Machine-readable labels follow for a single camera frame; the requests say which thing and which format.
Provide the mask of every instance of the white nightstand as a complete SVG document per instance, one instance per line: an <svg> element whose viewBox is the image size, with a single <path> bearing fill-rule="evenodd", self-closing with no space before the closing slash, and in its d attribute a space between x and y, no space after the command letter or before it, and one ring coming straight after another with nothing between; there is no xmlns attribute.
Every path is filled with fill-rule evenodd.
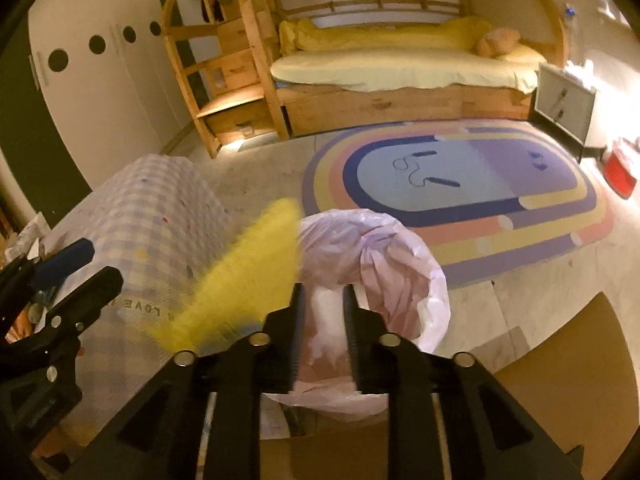
<svg viewBox="0 0 640 480"><path fill-rule="evenodd" d="M587 147L604 147L606 142L591 121L600 106L600 92L549 64L540 65L538 77L534 110L580 143L579 159Z"/></svg>

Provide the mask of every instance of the yellow bedsheet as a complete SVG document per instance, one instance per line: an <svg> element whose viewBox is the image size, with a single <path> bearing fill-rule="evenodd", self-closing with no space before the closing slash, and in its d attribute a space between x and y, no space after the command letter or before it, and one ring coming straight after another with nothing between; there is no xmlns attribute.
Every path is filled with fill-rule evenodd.
<svg viewBox="0 0 640 480"><path fill-rule="evenodd" d="M458 83L515 88L529 94L538 86L536 71L544 62L540 54L529 50L532 55L527 62L487 59L439 48L296 52L274 62L271 74L282 81L333 84L359 92L443 88Z"/></svg>

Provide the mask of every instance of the red bucket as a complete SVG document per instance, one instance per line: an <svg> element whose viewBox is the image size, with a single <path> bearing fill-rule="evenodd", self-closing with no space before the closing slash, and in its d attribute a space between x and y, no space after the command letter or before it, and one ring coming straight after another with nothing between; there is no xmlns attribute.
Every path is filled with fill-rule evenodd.
<svg viewBox="0 0 640 480"><path fill-rule="evenodd" d="M634 192L637 180L620 163L615 153L611 153L609 160L604 165L604 178L609 183L613 191L622 198L629 198Z"/></svg>

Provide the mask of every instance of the warm light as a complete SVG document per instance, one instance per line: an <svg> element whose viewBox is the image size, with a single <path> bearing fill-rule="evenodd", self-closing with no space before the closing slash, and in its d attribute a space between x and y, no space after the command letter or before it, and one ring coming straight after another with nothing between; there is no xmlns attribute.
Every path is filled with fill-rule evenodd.
<svg viewBox="0 0 640 480"><path fill-rule="evenodd" d="M234 142L230 142L229 144L225 144L220 148L220 151L225 150L226 152L236 152L240 149L240 147L244 144L244 139L234 140Z"/></svg>

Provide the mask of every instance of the metal bolt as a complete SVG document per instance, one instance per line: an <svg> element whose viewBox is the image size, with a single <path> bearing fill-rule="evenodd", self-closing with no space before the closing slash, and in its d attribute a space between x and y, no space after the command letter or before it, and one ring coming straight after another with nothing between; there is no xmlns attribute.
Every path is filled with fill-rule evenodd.
<svg viewBox="0 0 640 480"><path fill-rule="evenodd" d="M271 342L271 338L264 332L256 332L249 336L249 344L252 346L266 346Z"/></svg>
<svg viewBox="0 0 640 480"><path fill-rule="evenodd" d="M381 335L379 341L381 345L393 347L398 346L401 339L396 334L389 332L387 334Z"/></svg>
<svg viewBox="0 0 640 480"><path fill-rule="evenodd" d="M174 356L174 363L176 363L178 366L191 366L195 361L196 355L193 352L189 352L188 350L178 352Z"/></svg>
<svg viewBox="0 0 640 480"><path fill-rule="evenodd" d="M453 356L453 362L462 368L471 368L476 364L476 358L466 352L459 352Z"/></svg>
<svg viewBox="0 0 640 480"><path fill-rule="evenodd" d="M56 382L57 378L58 378L58 370L56 370L56 367L50 366L49 368L47 368L47 379L49 380L49 382L54 383Z"/></svg>

